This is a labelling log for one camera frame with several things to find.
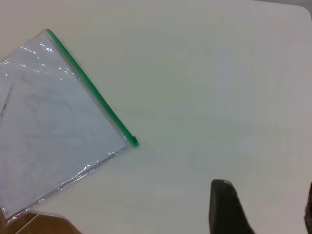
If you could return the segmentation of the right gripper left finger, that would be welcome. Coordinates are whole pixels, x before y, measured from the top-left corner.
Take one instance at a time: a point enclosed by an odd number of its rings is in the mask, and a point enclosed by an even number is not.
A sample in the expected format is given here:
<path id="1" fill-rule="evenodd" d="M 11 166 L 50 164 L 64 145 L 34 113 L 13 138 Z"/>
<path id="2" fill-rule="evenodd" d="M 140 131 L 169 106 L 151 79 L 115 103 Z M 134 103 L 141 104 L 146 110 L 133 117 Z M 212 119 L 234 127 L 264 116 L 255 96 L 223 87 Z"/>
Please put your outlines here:
<path id="1" fill-rule="evenodd" d="M 211 234 L 253 234 L 235 187 L 228 180 L 211 182 L 209 228 Z"/>

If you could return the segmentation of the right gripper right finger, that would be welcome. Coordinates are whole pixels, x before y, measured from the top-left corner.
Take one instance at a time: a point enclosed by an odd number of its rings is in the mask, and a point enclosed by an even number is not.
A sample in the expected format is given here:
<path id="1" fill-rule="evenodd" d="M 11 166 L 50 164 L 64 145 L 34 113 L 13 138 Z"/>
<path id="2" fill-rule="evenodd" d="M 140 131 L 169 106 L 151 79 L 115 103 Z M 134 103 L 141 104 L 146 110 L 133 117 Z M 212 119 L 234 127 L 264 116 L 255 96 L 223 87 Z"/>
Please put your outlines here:
<path id="1" fill-rule="evenodd" d="M 307 233 L 312 234 L 312 183 L 311 183 L 310 189 L 309 189 L 307 205 L 305 208 L 304 221 L 305 221 Z"/>

